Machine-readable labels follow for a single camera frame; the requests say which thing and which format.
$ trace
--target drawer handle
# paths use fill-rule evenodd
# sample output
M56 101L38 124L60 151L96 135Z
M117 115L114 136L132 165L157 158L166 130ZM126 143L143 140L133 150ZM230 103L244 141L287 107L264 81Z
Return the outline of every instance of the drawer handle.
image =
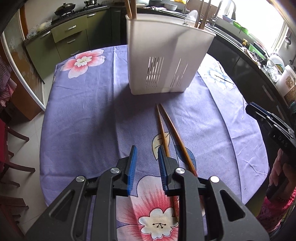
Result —
M73 28L76 28L76 25L74 25L74 26L72 26L72 27L66 29L65 31L69 31L69 30L71 30L71 29L73 29Z
M270 98L270 100L271 100L272 102L274 102L274 99L271 97L270 93L267 91L267 89L265 88L264 85L262 86L262 88L263 88L264 92L267 94L267 96Z
M48 31L47 33L43 34L43 35L41 36L41 38L43 38L44 36L46 36L46 35L48 35L48 34L50 34L50 31Z
M80 50L78 50L77 52L75 52L75 53L72 53L72 54L70 54L71 56L73 56L73 55L76 55L76 54L78 54L79 53L79 51Z
M76 39L72 39L71 41L68 41L67 44L70 44L72 42L74 42Z
M283 121L285 121L286 119L285 119L285 117L284 117L283 113L281 112L281 110L280 110L280 108L279 108L278 105L276 106L276 108L277 108L277 110L278 110L278 112L279 112L279 114L280 114L280 116L281 116L281 119L282 119Z

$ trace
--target white wall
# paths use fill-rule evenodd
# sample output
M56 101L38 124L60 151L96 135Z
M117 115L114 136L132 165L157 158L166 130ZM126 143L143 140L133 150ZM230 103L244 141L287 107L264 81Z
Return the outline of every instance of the white wall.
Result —
M25 3L25 14L28 30L57 16L56 9L66 3L76 4L74 11L85 7L85 0L28 0Z
M285 49L286 42L284 41L283 45L281 46L278 52L278 54L283 59L285 66L289 65L289 60L293 59L296 54L296 37L293 34L291 34L290 39L291 45L289 45L288 49Z

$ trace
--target purple tablecloth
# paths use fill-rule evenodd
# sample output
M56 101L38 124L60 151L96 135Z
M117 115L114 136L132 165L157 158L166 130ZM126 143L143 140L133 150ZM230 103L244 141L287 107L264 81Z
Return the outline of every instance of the purple tablecloth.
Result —
M159 177L156 103L171 117L199 177L218 176L246 203L267 176L267 154L257 122L220 64L206 55L183 93L134 96L127 76L126 46L78 54L57 65L40 146L46 203L74 177L101 175L136 145L132 195L117 199L118 240L176 240L177 223ZM165 131L171 156L184 167L177 143ZM168 225L151 225L159 219Z

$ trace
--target wooden chopstick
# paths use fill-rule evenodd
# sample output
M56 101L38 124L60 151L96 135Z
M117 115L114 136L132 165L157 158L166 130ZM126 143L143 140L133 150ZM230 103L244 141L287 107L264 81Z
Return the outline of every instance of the wooden chopstick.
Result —
M210 7L211 7L211 0L209 0L209 3L207 4L207 9L205 11L205 16L204 16L204 18L202 20L202 23L200 24L200 26L198 28L200 28L200 29L205 28L205 23L207 22L207 17L209 15Z
M163 148L165 150L165 155L167 157L170 157L170 151L168 149L168 143L165 138L165 131L163 129L163 123L161 121L160 112L159 112L159 108L158 108L157 104L156 104L156 112L157 112L157 117L158 117L158 124L159 124L160 133L161 133L161 138L163 140Z
M136 0L131 0L131 15L132 15L132 19L137 19Z
M170 157L170 151L168 149L168 143L165 138L165 131L163 129L163 123L161 121L161 116L160 116L160 112L159 112L159 108L158 108L157 104L156 104L156 112L157 112L157 117L158 117L158 124L159 124L160 133L161 133L161 138L163 140L163 148L165 150L165 155L167 157ZM176 216L176 221L179 222L179 204L178 204L178 197L177 196L173 196L173 203L174 203L174 212L175 212L175 216Z
M196 19L196 22L195 22L195 25L194 25L195 28L197 28L198 23L199 23L199 21L200 21L200 17L201 17L201 15L202 15L202 7L203 7L203 3L204 3L204 0L202 0L202 3L200 4L200 9L199 9L199 11L198 11L198 18Z
M132 15L131 15L131 7L129 5L129 0L124 0L125 4L126 4L126 13L128 15L129 19L132 19Z
M193 165L193 163L192 163L192 161L190 159L190 156L188 155L188 152L187 152L187 150L185 148L185 145L183 144L183 142L182 142L182 140L181 140L175 126L174 126L174 124L172 123L172 120L168 116L168 113L165 111L162 104L160 104L160 107L162 108L162 110L164 112L164 115L165 115L165 117L166 117L172 131L173 131L173 134L174 134L175 138L177 139L177 142L178 142L178 144L179 144L179 146L181 148L181 151L182 151L182 153L183 153L183 155L185 157L186 163L187 163L187 165L189 167L189 171L192 172L195 176L197 176L196 170L195 170L194 165Z

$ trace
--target pink flower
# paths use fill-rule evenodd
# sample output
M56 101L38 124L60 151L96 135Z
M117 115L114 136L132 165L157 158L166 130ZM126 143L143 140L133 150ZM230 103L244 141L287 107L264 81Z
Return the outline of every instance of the pink flower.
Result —
M143 177L138 196L117 197L117 220L127 225L117 228L118 241L177 241L178 222L173 217L173 203L162 189L161 178Z
M78 77L79 75L84 74L89 67L98 66L104 63L106 57L100 56L103 52L104 50L102 49L96 49L76 54L74 58L67 60L62 66L61 71L70 70L68 73L69 79Z

